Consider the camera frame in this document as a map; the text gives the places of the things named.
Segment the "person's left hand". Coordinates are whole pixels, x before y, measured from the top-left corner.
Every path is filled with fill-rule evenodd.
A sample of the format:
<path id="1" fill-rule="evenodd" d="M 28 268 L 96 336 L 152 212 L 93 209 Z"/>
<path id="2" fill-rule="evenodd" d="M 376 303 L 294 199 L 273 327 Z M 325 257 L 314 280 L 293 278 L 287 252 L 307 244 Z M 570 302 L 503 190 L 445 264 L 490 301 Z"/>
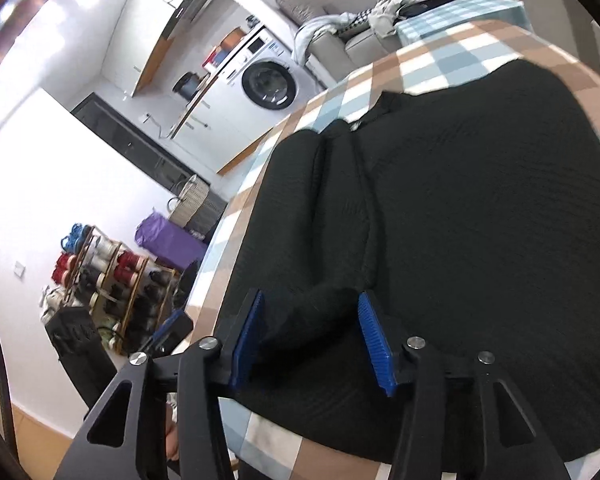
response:
<path id="1" fill-rule="evenodd" d="M 180 459 L 178 423 L 174 419 L 173 408 L 170 404 L 166 406 L 166 458 L 172 462 Z"/>

